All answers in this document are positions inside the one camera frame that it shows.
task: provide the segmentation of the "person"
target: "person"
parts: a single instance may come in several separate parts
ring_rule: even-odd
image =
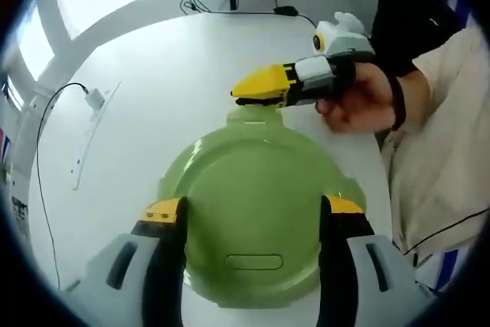
[[[384,140],[382,155],[394,242],[403,253],[424,257],[457,247],[475,237],[485,220],[488,58],[481,31],[467,28],[413,60],[416,70],[397,78],[406,119]],[[387,75],[374,64],[356,64],[356,72],[353,87],[339,101],[318,101],[317,111],[334,132],[389,129],[396,113]]]
[[[416,70],[412,59],[444,44],[462,23],[441,0],[378,0],[370,42],[378,65],[404,76]]]

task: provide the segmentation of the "green plate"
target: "green plate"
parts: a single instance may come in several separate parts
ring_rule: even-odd
[[[248,106],[199,139],[160,181],[158,199],[190,200],[188,282],[230,308],[287,306],[319,283],[322,195],[364,195],[273,108]]]

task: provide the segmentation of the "white table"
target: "white table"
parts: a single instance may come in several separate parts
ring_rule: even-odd
[[[302,18],[195,15],[126,34],[90,55],[72,81],[101,90],[122,83],[93,137],[76,191],[69,173],[91,115],[79,89],[63,93],[39,146],[62,287],[82,276],[87,261],[117,234],[131,231],[181,150],[225,124],[234,108],[232,86],[258,66],[312,55],[314,33]],[[332,134],[313,106],[284,109],[284,120],[358,180],[375,231],[391,238],[387,180],[374,137]],[[35,165],[29,210],[34,255],[54,283]],[[222,310],[187,287],[183,295],[185,324],[197,327],[217,321],[228,326],[315,325],[318,308],[319,290],[288,309],[261,311]]]

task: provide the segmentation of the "white wall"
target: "white wall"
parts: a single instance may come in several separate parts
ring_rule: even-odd
[[[20,113],[0,94],[0,128],[13,143],[18,132]]]
[[[37,87],[54,91],[68,82],[86,58],[100,45],[123,34],[160,21],[185,16],[181,0],[136,0],[117,9],[67,45],[40,76]],[[227,0],[202,0],[210,9],[225,10]],[[241,11],[272,11],[273,0],[240,0]]]

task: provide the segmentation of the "hand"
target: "hand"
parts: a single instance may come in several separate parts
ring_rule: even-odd
[[[338,101],[317,101],[315,108],[334,132],[378,132],[395,123],[393,95],[384,72],[356,63],[356,81]]]

